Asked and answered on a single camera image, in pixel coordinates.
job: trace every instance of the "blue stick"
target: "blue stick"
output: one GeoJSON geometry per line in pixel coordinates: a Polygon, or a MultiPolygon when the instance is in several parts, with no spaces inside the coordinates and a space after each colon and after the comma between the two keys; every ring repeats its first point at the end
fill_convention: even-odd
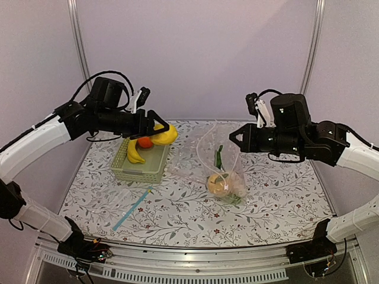
{"type": "Polygon", "coordinates": [[[145,197],[147,197],[147,195],[149,194],[149,192],[152,191],[152,189],[153,188],[149,186],[148,190],[146,190],[146,192],[137,200],[137,202],[128,210],[128,212],[126,212],[126,214],[121,218],[121,220],[117,222],[117,224],[113,227],[113,231],[117,231],[117,229],[129,217],[129,215],[137,208],[137,206],[142,202],[142,200],[144,200],[145,197]]]}

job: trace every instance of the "clear plastic bag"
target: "clear plastic bag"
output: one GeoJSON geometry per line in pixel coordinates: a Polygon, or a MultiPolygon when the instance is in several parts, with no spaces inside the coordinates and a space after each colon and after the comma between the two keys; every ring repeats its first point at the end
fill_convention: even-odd
{"type": "Polygon", "coordinates": [[[193,130],[168,170],[205,184],[211,193],[230,204],[240,203],[246,195],[240,150],[229,140],[229,134],[237,128],[235,123],[215,122],[193,130]]]}

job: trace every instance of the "leaf pattern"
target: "leaf pattern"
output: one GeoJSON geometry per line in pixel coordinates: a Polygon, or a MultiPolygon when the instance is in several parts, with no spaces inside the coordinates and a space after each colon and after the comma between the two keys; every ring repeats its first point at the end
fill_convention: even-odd
{"type": "MultiPolygon", "coordinates": [[[[170,146],[168,163],[192,130],[213,122],[170,123],[179,137],[170,146]]],[[[308,161],[285,164],[263,153],[242,153],[248,194],[241,204],[230,205],[204,185],[169,172],[159,185],[117,180],[110,164],[121,143],[119,139],[91,146],[60,210],[86,235],[161,246],[260,246],[307,239],[317,222],[332,214],[308,161]],[[151,193],[113,231],[150,186],[151,193]]]]}

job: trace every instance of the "tabletop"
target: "tabletop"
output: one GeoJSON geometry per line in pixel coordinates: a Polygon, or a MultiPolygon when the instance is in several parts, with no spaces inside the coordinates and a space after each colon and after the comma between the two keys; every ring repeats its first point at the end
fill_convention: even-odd
{"type": "MultiPolygon", "coordinates": [[[[170,146],[168,164],[194,129],[214,122],[170,123],[179,137],[170,146]]],[[[316,223],[332,214],[308,161],[278,163],[265,153],[241,153],[248,194],[244,203],[230,205],[204,185],[167,171],[158,185],[117,180],[110,164],[121,143],[92,144],[60,210],[86,235],[173,247],[259,246],[308,239],[316,223]],[[113,231],[149,187],[151,193],[113,231]]]]}

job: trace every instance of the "basket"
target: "basket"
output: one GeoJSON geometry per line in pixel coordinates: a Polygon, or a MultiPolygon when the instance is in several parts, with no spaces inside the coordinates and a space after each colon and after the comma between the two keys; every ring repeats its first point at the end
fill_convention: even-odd
{"type": "Polygon", "coordinates": [[[132,182],[160,183],[165,168],[169,146],[154,145],[149,149],[139,148],[145,164],[132,164],[127,158],[129,139],[125,139],[112,162],[111,170],[117,179],[132,182]]]}

